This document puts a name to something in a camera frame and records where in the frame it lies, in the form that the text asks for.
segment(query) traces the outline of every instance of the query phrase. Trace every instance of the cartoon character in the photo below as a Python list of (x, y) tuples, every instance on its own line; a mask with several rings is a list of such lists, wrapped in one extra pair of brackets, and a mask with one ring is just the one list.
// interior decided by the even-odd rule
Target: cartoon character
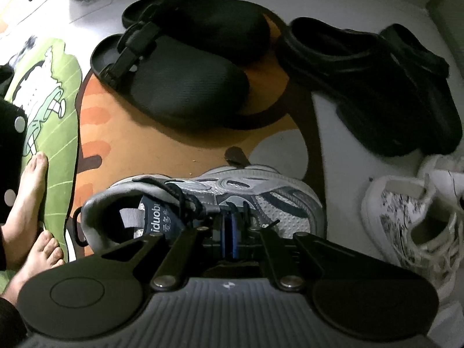
[(63, 118), (66, 112), (66, 101), (60, 100), (63, 92), (61, 82), (52, 76), (52, 48), (49, 47), (45, 59), (26, 72), (13, 93), (13, 104), (24, 109), (27, 115), (23, 156), (37, 153), (37, 137), (52, 112)]

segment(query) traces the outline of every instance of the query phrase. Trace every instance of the bare foot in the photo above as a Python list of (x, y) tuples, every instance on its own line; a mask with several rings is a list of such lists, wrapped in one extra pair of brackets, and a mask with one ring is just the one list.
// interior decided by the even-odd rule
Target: bare foot
[(44, 197), (47, 168), (47, 156), (38, 152), (21, 175), (18, 196), (1, 227), (8, 269), (18, 268), (24, 262), (37, 236), (37, 217)]
[(49, 231), (43, 231), (32, 246), (26, 262), (11, 279), (1, 297), (12, 305), (16, 305), (19, 291), (23, 285), (40, 272), (63, 265), (62, 258), (63, 251), (59, 247), (58, 241), (53, 238)]

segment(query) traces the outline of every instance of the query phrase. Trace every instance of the black pants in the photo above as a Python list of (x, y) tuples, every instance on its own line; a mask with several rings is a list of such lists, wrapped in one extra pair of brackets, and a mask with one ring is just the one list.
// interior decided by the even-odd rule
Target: black pants
[[(0, 244), (0, 271), (6, 269), (5, 251)], [(18, 310), (0, 297), (0, 343), (2, 348), (12, 348), (26, 337), (26, 327)]]

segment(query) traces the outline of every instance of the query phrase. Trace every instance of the ribbed gray surface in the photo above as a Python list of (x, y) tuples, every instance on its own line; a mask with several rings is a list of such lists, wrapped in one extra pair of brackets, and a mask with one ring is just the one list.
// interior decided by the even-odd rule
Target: ribbed gray surface
[(58, 342), (33, 336), (34, 348), (432, 348), (423, 336), (370, 343), (321, 321), (300, 294), (280, 292), (266, 279), (192, 278), (185, 288), (156, 294), (136, 322), (112, 336)]

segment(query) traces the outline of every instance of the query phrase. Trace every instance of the white polka dot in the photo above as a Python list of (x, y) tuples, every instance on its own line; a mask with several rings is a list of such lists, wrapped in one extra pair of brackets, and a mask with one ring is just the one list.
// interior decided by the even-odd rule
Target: white polka dot
[(26, 121), (22, 116), (18, 116), (15, 120), (14, 128), (16, 132), (22, 133), (24, 132), (24, 128), (26, 127)]
[(15, 203), (14, 201), (16, 200), (15, 192), (13, 190), (6, 190), (4, 199), (6, 205), (13, 206), (13, 204)]

